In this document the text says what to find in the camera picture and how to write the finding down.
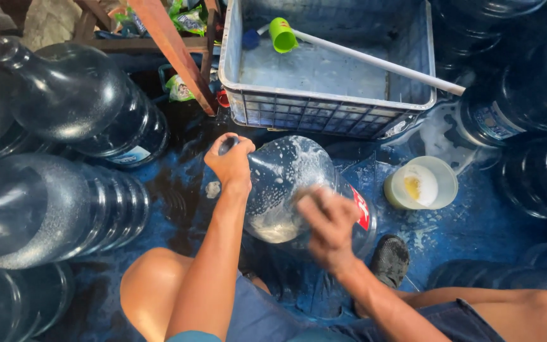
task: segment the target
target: plastic crate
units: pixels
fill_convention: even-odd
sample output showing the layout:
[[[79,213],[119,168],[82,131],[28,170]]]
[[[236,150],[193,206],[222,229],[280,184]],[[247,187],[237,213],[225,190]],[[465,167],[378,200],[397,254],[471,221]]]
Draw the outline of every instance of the plastic crate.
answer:
[[[274,51],[268,33],[242,34],[281,16],[302,32],[435,75],[430,4],[423,0],[230,0],[219,76],[238,125],[374,139],[436,103],[436,89],[300,41]]]

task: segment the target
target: green plastic cup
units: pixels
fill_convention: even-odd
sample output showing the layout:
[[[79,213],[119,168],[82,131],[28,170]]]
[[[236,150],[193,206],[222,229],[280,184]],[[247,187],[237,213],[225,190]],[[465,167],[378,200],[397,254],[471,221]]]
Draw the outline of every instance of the green plastic cup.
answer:
[[[284,18],[276,18],[269,24],[269,35],[272,37],[273,48],[283,54],[299,46],[291,26]]]

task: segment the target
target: red label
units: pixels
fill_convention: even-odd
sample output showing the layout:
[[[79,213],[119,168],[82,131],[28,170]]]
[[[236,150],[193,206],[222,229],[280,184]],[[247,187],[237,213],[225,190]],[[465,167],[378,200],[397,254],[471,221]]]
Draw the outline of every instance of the red label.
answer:
[[[362,216],[360,217],[360,220],[356,221],[356,223],[361,225],[362,228],[364,228],[367,231],[368,230],[368,224],[371,221],[371,216],[368,213],[367,202],[364,200],[364,198],[362,198],[362,196],[360,196],[358,191],[356,191],[353,186],[350,185],[349,187],[354,192],[354,202],[355,202],[355,204],[362,211]]]

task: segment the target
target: person's hand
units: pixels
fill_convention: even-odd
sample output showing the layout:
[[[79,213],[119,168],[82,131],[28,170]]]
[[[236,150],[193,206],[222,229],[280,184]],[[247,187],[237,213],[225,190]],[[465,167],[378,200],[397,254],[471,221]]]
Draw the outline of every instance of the person's hand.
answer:
[[[239,144],[223,156],[219,156],[219,148],[228,137],[232,136],[238,137]],[[223,190],[233,188],[242,192],[246,191],[246,194],[248,194],[252,189],[252,183],[250,182],[250,167],[246,156],[254,151],[255,145],[250,139],[238,136],[235,133],[225,133],[206,152],[204,161],[221,181]]]
[[[312,186],[297,202],[297,210],[311,226],[309,251],[320,266],[336,276],[356,260],[351,233],[361,212],[353,200],[327,187]]]

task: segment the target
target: bottle label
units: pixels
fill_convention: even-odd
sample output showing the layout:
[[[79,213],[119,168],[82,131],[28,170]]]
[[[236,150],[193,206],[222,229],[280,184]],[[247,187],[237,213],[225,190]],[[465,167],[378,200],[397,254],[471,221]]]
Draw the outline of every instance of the bottle label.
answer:
[[[128,165],[141,161],[147,158],[150,154],[151,152],[143,149],[141,146],[137,146],[134,147],[132,150],[122,154],[121,156],[107,158],[107,160],[116,164]]]
[[[482,131],[495,140],[501,141],[525,132],[501,112],[497,101],[474,111],[474,119]]]
[[[354,192],[355,205],[357,205],[360,208],[360,210],[362,211],[362,215],[361,215],[360,219],[358,221],[356,221],[356,223],[361,225],[362,228],[364,228],[364,230],[367,231],[368,230],[368,224],[371,221],[371,216],[370,216],[370,213],[368,212],[367,202],[364,200],[364,198],[362,198],[362,196],[360,196],[358,191],[356,191],[353,186],[350,185],[349,187]]]

